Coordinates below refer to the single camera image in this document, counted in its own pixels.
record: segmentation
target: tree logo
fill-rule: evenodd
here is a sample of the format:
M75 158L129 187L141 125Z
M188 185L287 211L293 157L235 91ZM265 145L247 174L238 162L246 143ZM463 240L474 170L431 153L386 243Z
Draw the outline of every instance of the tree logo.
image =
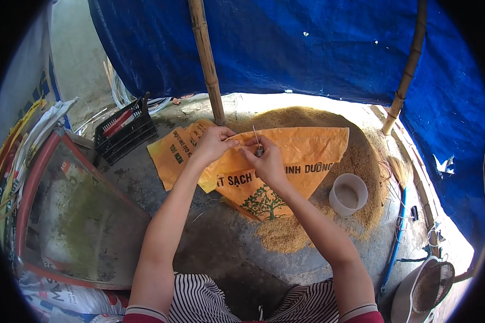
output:
M269 213L265 220L273 220L284 216L283 214L275 214L276 209L282 209L283 206L287 206L287 204L266 184L259 187L255 194L244 200L244 203L241 205L244 210L257 217Z

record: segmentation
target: striped pants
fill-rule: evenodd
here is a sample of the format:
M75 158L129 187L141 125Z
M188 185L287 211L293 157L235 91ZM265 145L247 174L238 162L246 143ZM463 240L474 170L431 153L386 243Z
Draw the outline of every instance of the striped pants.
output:
M332 279L308 286L295 286L284 302L267 319L269 323L329 323L338 321ZM233 323L224 293L207 275L175 274L174 297L169 312L171 323Z

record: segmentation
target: broom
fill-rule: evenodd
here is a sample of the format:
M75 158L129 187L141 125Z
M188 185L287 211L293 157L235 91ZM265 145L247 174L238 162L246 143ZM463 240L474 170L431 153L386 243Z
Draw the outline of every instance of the broom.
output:
M388 263L388 269L383 277L383 281L381 284L381 295L385 294L386 292L386 282L388 278L390 278L390 274L392 273L392 269L394 268L395 260L397 259L397 252L399 251L399 245L402 238L402 233L404 232L404 216L406 214L406 192L408 184L413 182L413 168L411 165L406 165L403 161L398 158L388 156L386 158L392 171L394 173L395 178L399 181L399 186L401 187L401 220L399 224L399 229L396 232L396 240L394 244L394 249L392 250L392 255L390 256L390 262Z

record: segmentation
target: hand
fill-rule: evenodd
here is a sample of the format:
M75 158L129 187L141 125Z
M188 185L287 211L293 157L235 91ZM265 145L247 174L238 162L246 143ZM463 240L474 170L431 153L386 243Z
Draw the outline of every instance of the hand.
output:
M268 184L272 190L276 190L283 185L289 184L284 171L284 162L280 149L271 140L265 136L259 138L259 143L264 148L264 154L259 158L247 149L239 149L241 155L255 167L255 172L259 177ZM246 146L257 145L257 139L252 138L245 143Z
M239 145L239 140L226 140L234 135L236 133L227 127L208 128L198 141L198 145L194 148L191 159L202 168L207 167L221 158L228 149Z

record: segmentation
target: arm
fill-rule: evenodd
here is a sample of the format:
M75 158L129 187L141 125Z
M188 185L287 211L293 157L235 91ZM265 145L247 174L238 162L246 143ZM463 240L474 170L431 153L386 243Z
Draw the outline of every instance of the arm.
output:
M289 183L279 148L264 136L259 142L264 147L262 157L257 158L245 149L239 152L291 208L318 251L329 262L334 273L334 291L340 315L357 307L375 304L372 281L349 236ZM256 144L256 139L246 142L246 146Z
M203 134L174 186L149 223L131 288L130 305L141 305L169 314L174 294L173 258L189 213L196 184L205 167L239 142L235 133L211 127Z

